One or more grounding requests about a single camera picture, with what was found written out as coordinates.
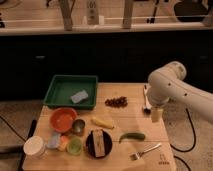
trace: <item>metal fork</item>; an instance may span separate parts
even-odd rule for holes
[[[145,153],[147,153],[147,152],[149,152],[149,151],[152,151],[152,150],[154,150],[154,149],[156,149],[156,148],[158,148],[158,147],[160,147],[160,146],[161,146],[161,143],[158,143],[158,144],[156,144],[155,146],[153,146],[153,147],[151,147],[151,148],[149,148],[149,149],[147,149],[147,150],[144,150],[144,151],[142,151],[142,152],[137,152],[137,153],[135,153],[135,154],[130,155],[130,158],[131,158],[132,160],[138,160],[138,159],[140,159],[140,158],[142,157],[142,155],[144,155]]]

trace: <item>green plastic basket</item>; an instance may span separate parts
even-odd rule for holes
[[[93,109],[96,105],[98,77],[90,75],[55,75],[44,98],[43,104],[51,107],[73,107],[76,109]],[[85,90],[86,100],[73,103],[70,96]]]

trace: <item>yellow object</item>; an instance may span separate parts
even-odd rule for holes
[[[100,127],[104,127],[104,128],[109,128],[109,129],[113,129],[114,128],[114,125],[110,122],[107,122],[101,118],[97,118],[96,116],[93,116],[92,117],[92,122],[97,125],[97,126],[100,126]]]

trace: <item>black cable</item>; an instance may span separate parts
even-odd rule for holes
[[[181,158],[178,157],[178,156],[174,156],[174,158],[180,160],[180,161],[187,167],[187,169],[188,169],[189,171],[191,171],[191,168],[189,167],[189,165],[188,165],[183,159],[181,159]]]
[[[25,138],[23,138],[1,115],[0,118],[7,124],[7,126],[20,138],[22,139],[24,142],[26,141]]]
[[[186,108],[186,113],[188,115],[188,119],[189,119],[189,122],[190,122],[190,125],[192,127],[192,132],[193,132],[193,137],[194,137],[194,142],[193,142],[193,145],[191,148],[189,149],[186,149],[186,150],[181,150],[181,149],[178,149],[176,148],[174,145],[170,144],[170,146],[175,149],[176,151],[179,151],[179,152],[183,152],[183,153],[186,153],[186,152],[190,152],[194,149],[195,145],[196,145],[196,133],[195,133],[195,129],[194,129],[194,125],[192,123],[192,120],[191,120],[191,117],[190,117],[190,114],[189,114],[189,110]]]

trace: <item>white object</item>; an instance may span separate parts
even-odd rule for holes
[[[84,99],[87,99],[89,96],[85,90],[79,91],[75,95],[71,96],[70,99],[73,103],[79,103]]]
[[[143,92],[144,92],[144,97],[145,97],[145,106],[143,107],[143,109],[145,111],[146,110],[151,111],[152,105],[149,103],[149,100],[147,98],[148,85],[144,85]]]
[[[39,136],[29,138],[24,144],[24,153],[31,157],[39,157],[45,152],[44,140]]]
[[[50,139],[47,142],[46,147],[50,149],[58,148],[60,145],[61,133],[53,131]]]
[[[183,82],[185,76],[186,68],[178,61],[153,71],[148,77],[151,87],[147,97],[150,104],[162,106],[171,98],[185,104],[213,124],[213,94]]]

